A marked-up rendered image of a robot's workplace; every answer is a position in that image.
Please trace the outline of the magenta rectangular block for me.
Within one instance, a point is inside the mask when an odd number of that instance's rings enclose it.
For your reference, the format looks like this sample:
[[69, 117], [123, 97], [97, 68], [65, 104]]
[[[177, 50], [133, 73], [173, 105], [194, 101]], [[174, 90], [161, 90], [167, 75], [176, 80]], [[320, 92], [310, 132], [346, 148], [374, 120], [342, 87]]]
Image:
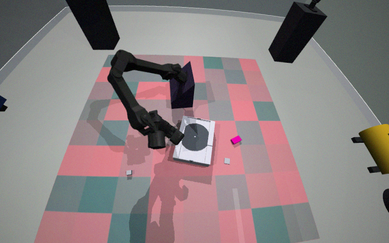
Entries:
[[241, 138], [239, 136], [236, 136], [236, 137], [231, 139], [231, 142], [233, 145], [235, 145], [236, 143], [238, 143], [240, 141], [241, 141]]

